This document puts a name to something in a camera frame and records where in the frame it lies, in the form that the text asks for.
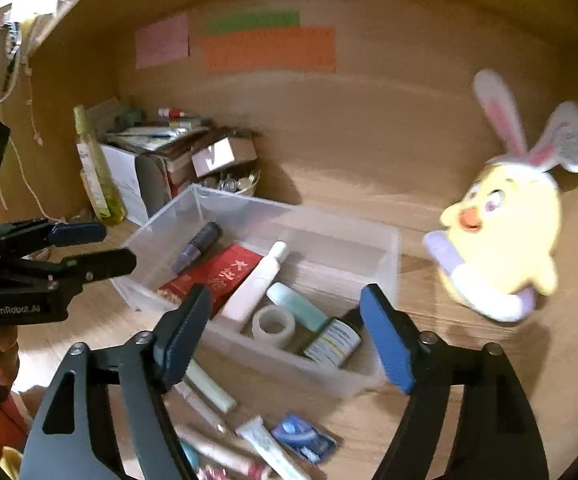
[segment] toothpaste tube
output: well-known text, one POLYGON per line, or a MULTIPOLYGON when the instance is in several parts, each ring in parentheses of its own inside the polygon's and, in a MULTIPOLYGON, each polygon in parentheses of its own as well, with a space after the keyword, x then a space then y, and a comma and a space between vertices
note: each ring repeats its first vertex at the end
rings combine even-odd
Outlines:
POLYGON ((272 431, 272 435, 312 464, 325 461, 338 447, 338 443, 328 434, 320 433, 293 413, 283 418, 272 431))
POLYGON ((245 422, 236 433, 251 444, 283 480, 311 480, 266 430, 261 416, 245 422))

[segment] plush eye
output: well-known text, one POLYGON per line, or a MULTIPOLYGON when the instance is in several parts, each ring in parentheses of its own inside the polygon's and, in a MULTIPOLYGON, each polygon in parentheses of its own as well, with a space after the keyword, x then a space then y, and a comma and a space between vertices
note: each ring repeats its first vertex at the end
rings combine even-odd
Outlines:
POLYGON ((491 214, 504 203, 504 191, 496 189, 486 196, 485 214, 491 214))
POLYGON ((467 194, 465 195, 465 198, 467 200, 473 200, 479 191, 480 191, 480 183, 476 182, 473 186, 469 188, 467 194))

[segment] yellow chick plush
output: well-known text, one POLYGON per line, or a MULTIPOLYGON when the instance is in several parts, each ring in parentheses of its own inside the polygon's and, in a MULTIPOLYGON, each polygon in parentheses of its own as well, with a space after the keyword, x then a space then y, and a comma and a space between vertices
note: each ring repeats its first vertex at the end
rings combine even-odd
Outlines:
POLYGON ((464 198, 442 213, 446 231, 424 236, 451 297, 492 319, 530 314, 535 291, 558 284, 551 257, 560 230, 558 186, 546 173, 556 165, 578 173, 578 106, 560 104, 529 151, 511 91, 492 70, 478 72, 473 89, 507 153, 488 162, 464 198))
MULTIPOLYGON (((550 253, 560 230, 560 197, 548 175, 520 164, 487 166, 440 222, 460 256, 500 292, 529 284, 541 294, 555 291, 550 253)), ((440 278, 452 298, 464 303, 442 270, 440 278)))

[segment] bottle label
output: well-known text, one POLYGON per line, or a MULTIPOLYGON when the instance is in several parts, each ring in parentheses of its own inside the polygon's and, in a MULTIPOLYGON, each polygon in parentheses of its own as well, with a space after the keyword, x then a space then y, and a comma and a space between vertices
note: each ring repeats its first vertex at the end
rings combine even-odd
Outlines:
POLYGON ((315 362, 338 368, 361 343, 355 330, 340 320, 334 319, 318 338, 304 351, 304 355, 315 362))
POLYGON ((100 186, 100 181, 98 180, 96 167, 93 164, 91 151, 84 142, 78 143, 78 154, 80 155, 82 168, 85 171, 86 182, 89 184, 89 189, 91 191, 91 196, 93 197, 93 200, 95 202, 96 209, 100 213, 100 216, 103 217, 111 216, 109 208, 106 204, 106 199, 104 198, 104 193, 102 192, 102 186, 100 186))

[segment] blue gripper pad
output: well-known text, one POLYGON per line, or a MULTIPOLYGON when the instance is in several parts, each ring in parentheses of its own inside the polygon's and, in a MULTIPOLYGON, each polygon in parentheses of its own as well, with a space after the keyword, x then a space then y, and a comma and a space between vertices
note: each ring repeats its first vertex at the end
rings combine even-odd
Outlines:
POLYGON ((389 381, 409 394, 416 384, 412 362, 419 349, 419 331, 411 318, 391 306, 376 283, 360 293, 360 314, 378 350, 389 381))

